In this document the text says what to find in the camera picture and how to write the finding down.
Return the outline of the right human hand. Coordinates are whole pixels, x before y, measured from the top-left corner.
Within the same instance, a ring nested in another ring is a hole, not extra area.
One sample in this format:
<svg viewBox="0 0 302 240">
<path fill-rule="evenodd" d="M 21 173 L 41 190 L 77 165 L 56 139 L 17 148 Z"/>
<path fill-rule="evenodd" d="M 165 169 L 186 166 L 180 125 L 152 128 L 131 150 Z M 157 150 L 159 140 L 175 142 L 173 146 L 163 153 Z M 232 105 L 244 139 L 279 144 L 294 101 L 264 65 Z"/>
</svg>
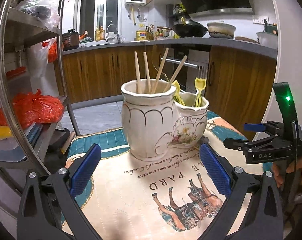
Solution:
<svg viewBox="0 0 302 240">
<path fill-rule="evenodd" d="M 292 173 L 294 171 L 297 171 L 297 170 L 301 170 L 300 185 L 302 186 L 302 158 L 298 159 L 296 164 L 294 162 L 291 163 L 287 167 L 286 173 L 290 174 L 290 173 Z M 272 171 L 273 171 L 274 176 L 275 176 L 275 181 L 276 181 L 277 187 L 280 187 L 284 183 L 284 178 L 280 175 L 279 167 L 276 164 L 273 164 L 272 165 Z"/>
</svg>

